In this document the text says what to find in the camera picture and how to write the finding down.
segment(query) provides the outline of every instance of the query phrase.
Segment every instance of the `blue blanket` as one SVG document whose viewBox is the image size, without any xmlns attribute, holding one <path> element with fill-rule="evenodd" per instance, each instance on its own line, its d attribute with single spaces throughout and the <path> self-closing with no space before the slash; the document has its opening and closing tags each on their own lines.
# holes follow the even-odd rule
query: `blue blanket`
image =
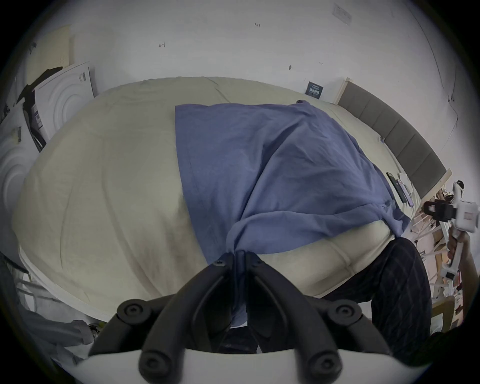
<svg viewBox="0 0 480 384">
<path fill-rule="evenodd" d="M 175 108 L 177 156 L 208 263 L 293 250 L 383 220 L 409 223 L 357 141 L 307 102 Z"/>
</svg>

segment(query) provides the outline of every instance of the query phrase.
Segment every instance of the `bed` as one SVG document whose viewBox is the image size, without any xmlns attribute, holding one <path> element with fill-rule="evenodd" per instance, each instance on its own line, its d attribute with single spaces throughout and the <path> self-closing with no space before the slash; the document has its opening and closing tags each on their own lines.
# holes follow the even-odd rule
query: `bed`
<svg viewBox="0 0 480 384">
<path fill-rule="evenodd" d="M 299 99 L 335 119 L 383 173 L 407 175 L 414 206 L 394 194 L 410 218 L 448 175 L 413 127 L 348 80 L 338 105 L 231 78 L 126 84 L 69 120 L 30 170 L 12 221 L 23 264 L 57 298 L 99 320 L 108 321 L 127 299 L 177 292 L 206 261 L 182 196 L 175 106 Z M 412 160 L 418 151 L 427 155 Z M 261 258 L 303 293 L 322 296 L 369 265 L 392 238 L 376 221 Z"/>
</svg>

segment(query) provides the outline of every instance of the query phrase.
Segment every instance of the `screw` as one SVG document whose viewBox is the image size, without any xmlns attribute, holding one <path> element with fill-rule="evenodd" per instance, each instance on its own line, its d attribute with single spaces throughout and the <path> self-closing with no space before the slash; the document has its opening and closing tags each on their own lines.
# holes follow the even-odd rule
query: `screw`
<svg viewBox="0 0 480 384">
<path fill-rule="evenodd" d="M 140 366 L 148 376 L 165 377 L 170 374 L 170 360 L 158 352 L 144 352 L 141 357 Z"/>
<path fill-rule="evenodd" d="M 125 314 L 127 316 L 138 316 L 144 311 L 144 309 L 138 304 L 130 304 L 125 308 Z"/>
<path fill-rule="evenodd" d="M 349 307 L 348 305 L 341 305 L 336 309 L 338 314 L 341 314 L 345 317 L 351 317 L 354 313 L 353 308 Z"/>
<path fill-rule="evenodd" d="M 337 376 L 340 373 L 341 364 L 338 356 L 332 352 L 327 352 L 317 358 L 313 358 L 310 364 L 310 373 L 316 379 L 326 375 Z"/>
</svg>

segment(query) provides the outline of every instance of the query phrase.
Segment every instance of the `upholstered headboard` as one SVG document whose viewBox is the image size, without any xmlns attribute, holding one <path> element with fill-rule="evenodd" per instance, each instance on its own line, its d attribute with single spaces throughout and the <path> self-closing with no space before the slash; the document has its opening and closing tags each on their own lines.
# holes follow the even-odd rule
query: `upholstered headboard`
<svg viewBox="0 0 480 384">
<path fill-rule="evenodd" d="M 422 201 L 430 199 L 451 175 L 425 139 L 379 98 L 347 79 L 335 104 L 345 108 L 381 137 L 415 186 Z"/>
</svg>

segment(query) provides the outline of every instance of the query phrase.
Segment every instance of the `smartphone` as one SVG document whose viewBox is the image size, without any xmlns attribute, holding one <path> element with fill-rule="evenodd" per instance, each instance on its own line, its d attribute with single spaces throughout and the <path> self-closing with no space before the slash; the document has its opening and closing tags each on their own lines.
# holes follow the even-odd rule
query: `smartphone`
<svg viewBox="0 0 480 384">
<path fill-rule="evenodd" d="M 400 188 L 400 185 L 398 185 L 395 177 L 390 172 L 387 172 L 387 176 L 390 179 L 390 182 L 395 187 L 395 190 L 398 193 L 398 196 L 400 197 L 400 200 L 402 201 L 402 203 L 406 203 L 407 198 L 405 197 L 405 194 L 403 193 L 402 189 Z"/>
<path fill-rule="evenodd" d="M 412 197 L 410 196 L 410 193 L 408 192 L 407 190 L 407 187 L 405 186 L 405 184 L 403 183 L 402 180 L 397 180 L 397 183 L 398 185 L 400 186 L 400 188 L 402 189 L 403 191 L 403 194 L 405 195 L 405 197 L 407 198 L 407 203 L 409 206 L 413 207 L 413 200 L 412 200 Z"/>
</svg>

